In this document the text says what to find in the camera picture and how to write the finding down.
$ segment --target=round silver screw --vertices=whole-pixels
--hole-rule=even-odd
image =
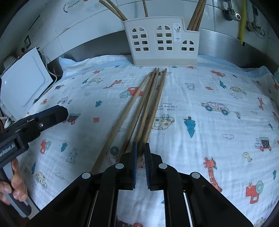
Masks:
[[[195,179],[199,179],[200,176],[201,176],[201,175],[200,175],[198,172],[192,173],[192,177],[195,178]]]
[[[122,163],[117,163],[117,164],[115,165],[115,168],[117,168],[117,169],[123,169],[123,168],[124,168],[124,165],[123,165]]]
[[[90,176],[91,176],[91,174],[88,173],[88,172],[85,172],[85,173],[83,173],[83,174],[81,175],[81,177],[82,177],[83,179],[88,179]]]
[[[168,165],[165,164],[165,163],[159,164],[159,168],[160,168],[160,169],[166,169],[167,167],[168,167]]]

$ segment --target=bundle of chopsticks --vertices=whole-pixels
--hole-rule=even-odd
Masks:
[[[157,84],[157,80],[158,80],[160,73],[163,74],[163,76],[162,76],[162,79],[161,79],[161,82],[159,85],[158,92],[157,92],[157,94],[155,94],[156,84]],[[162,90],[163,90],[163,86],[164,86],[164,82],[165,82],[166,73],[167,73],[167,69],[160,72],[159,68],[155,68],[153,72],[149,73],[146,76],[146,78],[144,79],[144,81],[142,82],[142,84],[140,85],[140,87],[138,88],[136,93],[134,94],[133,98],[130,100],[130,102],[125,107],[125,109],[122,112],[120,118],[118,119],[116,125],[112,128],[112,130],[109,134],[109,137],[91,170],[92,174],[96,174],[100,170],[103,160],[104,160],[105,156],[107,155],[107,153],[109,152],[111,144],[113,143],[117,133],[119,132],[121,125],[123,124],[124,120],[126,119],[129,111],[131,110],[133,104],[135,103],[135,101],[136,101],[139,93],[143,89],[145,83],[149,79],[149,82],[146,85],[143,96],[137,107],[137,111],[136,111],[133,121],[127,131],[124,143],[123,143],[122,147],[120,148],[120,151],[118,153],[117,160],[116,160],[116,162],[119,162],[120,156],[122,154],[126,153],[130,140],[131,140],[134,130],[136,128],[138,119],[141,115],[142,109],[145,106],[143,115],[139,122],[138,130],[137,130],[136,136],[135,136],[135,142],[137,143],[137,147],[138,147],[137,167],[139,166],[142,155],[143,155],[144,144],[147,143],[147,141],[148,141],[149,134],[151,132],[153,121],[154,121],[154,118],[156,115],[156,111],[157,111],[157,108],[159,105],[159,101],[161,98],[161,94],[162,94]]]
[[[199,30],[199,26],[201,24],[201,19],[203,17],[203,12],[205,10],[205,3],[206,0],[199,0],[198,4],[195,8],[195,11],[193,13],[193,16],[190,20],[190,23],[187,27],[187,30],[189,31],[198,31]]]
[[[104,5],[105,7],[107,7],[111,12],[113,12],[120,20],[122,20],[122,21],[128,20],[127,17],[125,17],[125,15],[120,11],[120,9],[111,0],[107,0],[107,2],[111,6],[103,0],[99,0],[99,2],[102,5]],[[142,0],[142,3],[143,3],[144,12],[145,12],[145,17],[148,17],[145,0]]]

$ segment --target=patterned cloth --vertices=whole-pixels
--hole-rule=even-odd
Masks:
[[[60,59],[60,63],[62,79],[29,114],[59,104],[68,109],[68,119],[44,131],[19,157],[26,185],[40,209],[81,173],[91,170],[125,105],[154,69],[133,66],[130,56],[102,56],[78,63]],[[196,67],[167,67],[149,138],[151,151],[179,172],[201,173],[260,226],[279,196],[277,90],[266,67],[241,69],[207,56],[199,56]],[[142,94],[100,171],[115,163]],[[163,192],[147,189],[144,167],[142,160],[136,189],[119,193],[119,226],[165,225]]]

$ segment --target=giraffe print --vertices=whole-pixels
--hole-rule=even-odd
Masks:
[[[208,168],[208,175],[209,175],[209,180],[210,183],[219,191],[222,192],[222,188],[219,187],[218,183],[216,182],[213,174],[213,168],[217,169],[216,167],[216,162],[211,158],[210,160],[205,157],[205,168]]]

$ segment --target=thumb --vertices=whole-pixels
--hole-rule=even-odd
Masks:
[[[12,193],[11,186],[7,182],[0,181],[0,192],[8,194]]]

